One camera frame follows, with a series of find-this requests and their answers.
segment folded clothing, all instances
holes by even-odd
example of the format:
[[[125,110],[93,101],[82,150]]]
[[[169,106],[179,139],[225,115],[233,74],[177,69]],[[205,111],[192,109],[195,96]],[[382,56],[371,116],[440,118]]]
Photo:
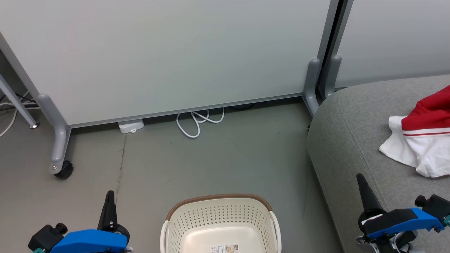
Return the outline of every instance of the folded clothing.
[[[450,175],[450,86],[417,102],[408,116],[389,117],[389,128],[383,154],[423,176]]]

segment gray fabric upholstery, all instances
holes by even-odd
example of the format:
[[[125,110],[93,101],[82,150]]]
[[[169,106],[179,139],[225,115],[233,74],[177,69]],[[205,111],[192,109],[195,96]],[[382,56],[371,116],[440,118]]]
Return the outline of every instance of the gray fabric upholstery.
[[[450,85],[450,75],[358,85],[326,99],[313,118],[308,152],[346,253],[361,252],[357,219],[363,211],[356,174],[363,173],[383,208],[414,207],[418,195],[450,199],[450,177],[426,178],[379,152],[390,116],[408,115],[416,102]],[[420,231],[426,253],[450,252],[450,231]]]

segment basket bottom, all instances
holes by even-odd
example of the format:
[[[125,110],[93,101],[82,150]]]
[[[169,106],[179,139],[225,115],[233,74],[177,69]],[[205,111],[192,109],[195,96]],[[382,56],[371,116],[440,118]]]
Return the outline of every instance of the basket bottom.
[[[244,224],[211,225],[188,231],[180,253],[264,253],[259,231]]]

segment basket label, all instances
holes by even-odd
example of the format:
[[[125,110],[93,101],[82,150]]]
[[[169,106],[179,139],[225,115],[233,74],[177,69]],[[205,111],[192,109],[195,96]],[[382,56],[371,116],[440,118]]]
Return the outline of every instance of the basket label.
[[[211,246],[211,253],[239,253],[239,246],[237,244]]]

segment whiteboard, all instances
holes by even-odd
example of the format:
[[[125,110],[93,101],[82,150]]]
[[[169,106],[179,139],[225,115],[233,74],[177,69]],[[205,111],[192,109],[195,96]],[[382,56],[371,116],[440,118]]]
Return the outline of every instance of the whiteboard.
[[[0,32],[68,125],[303,91],[330,0],[2,0]]]
[[[336,87],[450,73],[450,1],[355,0]]]

